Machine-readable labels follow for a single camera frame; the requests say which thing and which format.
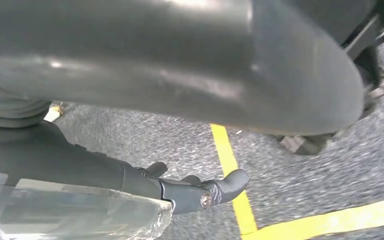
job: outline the gray plastic surface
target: gray plastic surface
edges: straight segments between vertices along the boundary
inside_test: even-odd
[[[60,100],[276,135],[344,129],[362,80],[312,19],[283,0],[0,0],[0,127]]]
[[[116,190],[5,181],[0,174],[0,240],[151,240],[172,217],[170,202]]]

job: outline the yellow line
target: yellow line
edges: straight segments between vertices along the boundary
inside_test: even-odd
[[[224,175],[238,168],[225,127],[211,124]],[[307,240],[316,236],[384,226],[384,201],[282,222],[257,230],[246,192],[233,200],[243,240]]]
[[[224,176],[227,176],[233,170],[238,169],[238,163],[229,142],[228,133],[224,126],[216,124],[211,124],[211,130]],[[244,191],[232,203],[240,234],[248,235],[256,232],[257,224],[247,193]]]
[[[380,226],[384,226],[384,201],[267,226],[242,239],[306,240]]]

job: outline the screw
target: screw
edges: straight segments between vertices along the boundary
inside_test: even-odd
[[[201,196],[201,206],[205,209],[209,208],[211,205],[211,194],[209,192],[204,192]]]

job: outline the clear plastic panel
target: clear plastic panel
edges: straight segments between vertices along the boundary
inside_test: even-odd
[[[148,240],[172,217],[167,201],[29,179],[14,187],[0,177],[0,240]]]

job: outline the gray speckled floor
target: gray speckled floor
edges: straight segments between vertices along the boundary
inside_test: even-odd
[[[381,49],[384,59],[384,46]],[[57,120],[69,141],[148,166],[164,161],[166,177],[193,173],[219,178],[222,169],[210,126],[205,123],[119,109],[70,105]],[[384,98],[320,155],[291,155],[269,136],[228,129],[238,164],[249,171],[248,196],[259,228],[384,200]],[[162,240],[239,239],[232,206],[175,216]],[[384,239],[384,227],[316,237]]]

